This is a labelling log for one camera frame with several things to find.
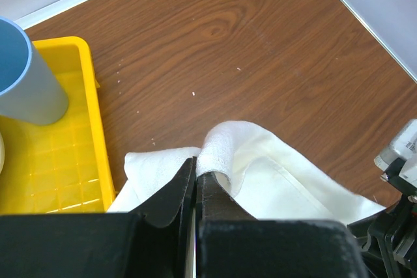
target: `wood grain surface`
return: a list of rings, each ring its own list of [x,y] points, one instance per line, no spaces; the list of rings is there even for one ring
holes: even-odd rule
[[[127,152],[249,120],[354,192],[397,199],[373,158],[416,116],[417,88],[339,0],[90,0],[29,35],[89,43],[116,189]]]

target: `light blue cylinder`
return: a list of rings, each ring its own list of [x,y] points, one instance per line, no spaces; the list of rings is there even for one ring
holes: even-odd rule
[[[68,97],[26,33],[0,17],[0,115],[47,125],[68,109]]]

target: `folded white cloth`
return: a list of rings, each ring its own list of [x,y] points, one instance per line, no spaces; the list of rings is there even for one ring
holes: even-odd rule
[[[128,153],[127,182],[109,212],[127,212],[167,184],[185,159],[207,172],[257,219],[334,219],[352,223],[384,209],[351,193],[266,129],[244,121],[217,125],[202,149]]]

